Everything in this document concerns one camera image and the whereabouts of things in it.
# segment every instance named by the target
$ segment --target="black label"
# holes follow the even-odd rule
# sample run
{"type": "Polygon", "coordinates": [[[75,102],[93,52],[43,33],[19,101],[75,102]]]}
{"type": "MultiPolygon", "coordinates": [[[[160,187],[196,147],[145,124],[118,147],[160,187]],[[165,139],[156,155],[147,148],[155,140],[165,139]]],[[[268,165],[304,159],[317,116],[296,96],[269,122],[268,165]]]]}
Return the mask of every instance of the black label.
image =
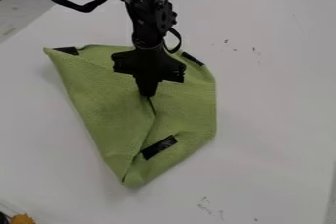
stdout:
{"type": "Polygon", "coordinates": [[[149,160],[153,156],[157,155],[161,151],[173,146],[175,143],[177,143],[174,136],[169,136],[166,139],[157,142],[156,144],[152,145],[151,147],[145,149],[142,151],[142,154],[146,160],[149,160]]]}

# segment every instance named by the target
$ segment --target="microfiber towel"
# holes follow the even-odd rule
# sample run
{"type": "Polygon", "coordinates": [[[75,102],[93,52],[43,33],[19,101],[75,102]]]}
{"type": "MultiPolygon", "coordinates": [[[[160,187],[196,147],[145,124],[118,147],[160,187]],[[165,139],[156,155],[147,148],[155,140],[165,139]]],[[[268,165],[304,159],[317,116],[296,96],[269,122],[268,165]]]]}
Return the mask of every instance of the microfiber towel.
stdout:
{"type": "Polygon", "coordinates": [[[130,47],[90,45],[44,49],[120,182],[142,186],[190,156],[216,131],[215,81],[186,52],[184,83],[163,81],[154,97],[140,96],[131,75],[115,73],[111,55],[130,47]]]}

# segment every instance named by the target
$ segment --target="folded cloth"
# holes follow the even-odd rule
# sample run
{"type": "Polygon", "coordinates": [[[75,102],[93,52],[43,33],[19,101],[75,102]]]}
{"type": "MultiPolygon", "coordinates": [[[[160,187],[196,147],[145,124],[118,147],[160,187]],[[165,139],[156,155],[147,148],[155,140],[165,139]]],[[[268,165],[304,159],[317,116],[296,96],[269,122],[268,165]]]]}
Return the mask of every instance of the folded cloth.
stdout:
{"type": "Polygon", "coordinates": [[[140,96],[131,75],[113,71],[111,55],[130,47],[90,45],[44,49],[108,166],[138,187],[201,148],[216,131],[215,81],[185,52],[185,82],[163,81],[156,96],[140,96]]]}

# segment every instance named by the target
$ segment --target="green cloth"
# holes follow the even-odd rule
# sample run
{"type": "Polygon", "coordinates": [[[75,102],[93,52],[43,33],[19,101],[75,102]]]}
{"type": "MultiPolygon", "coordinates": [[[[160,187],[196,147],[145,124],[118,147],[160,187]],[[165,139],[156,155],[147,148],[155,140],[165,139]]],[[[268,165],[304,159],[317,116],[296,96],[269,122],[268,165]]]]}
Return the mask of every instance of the green cloth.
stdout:
{"type": "Polygon", "coordinates": [[[130,47],[90,45],[79,55],[44,49],[108,166],[121,183],[138,187],[201,148],[216,131],[214,77],[178,52],[185,82],[161,82],[156,96],[141,97],[131,75],[113,71],[111,55],[130,47]],[[177,143],[150,159],[142,153],[173,136],[177,143]]]}

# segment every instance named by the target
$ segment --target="stain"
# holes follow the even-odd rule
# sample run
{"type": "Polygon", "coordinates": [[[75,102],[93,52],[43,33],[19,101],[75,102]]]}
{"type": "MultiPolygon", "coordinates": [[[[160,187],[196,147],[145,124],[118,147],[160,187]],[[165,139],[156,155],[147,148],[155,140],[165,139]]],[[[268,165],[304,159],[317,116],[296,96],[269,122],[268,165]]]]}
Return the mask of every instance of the stain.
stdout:
{"type": "Polygon", "coordinates": [[[206,208],[205,206],[199,204],[198,208],[205,211],[208,215],[212,215],[212,212],[208,208],[206,208]]]}
{"type": "Polygon", "coordinates": [[[11,28],[11,29],[7,30],[2,35],[7,36],[7,35],[11,34],[13,31],[15,31],[15,28],[11,28]]]}
{"type": "Polygon", "coordinates": [[[299,23],[297,17],[295,16],[295,14],[293,14],[293,20],[294,20],[294,22],[297,24],[297,26],[298,26],[299,30],[301,31],[301,33],[302,33],[302,34],[305,34],[305,31],[304,31],[303,27],[301,27],[301,25],[300,25],[300,23],[299,23]]]}
{"type": "Polygon", "coordinates": [[[221,221],[225,222],[225,219],[224,219],[224,211],[223,210],[220,210],[219,211],[219,218],[221,221]]]}
{"type": "Polygon", "coordinates": [[[208,215],[212,215],[212,211],[208,208],[210,206],[210,201],[207,200],[206,196],[197,205],[199,209],[206,212],[208,215]]]}

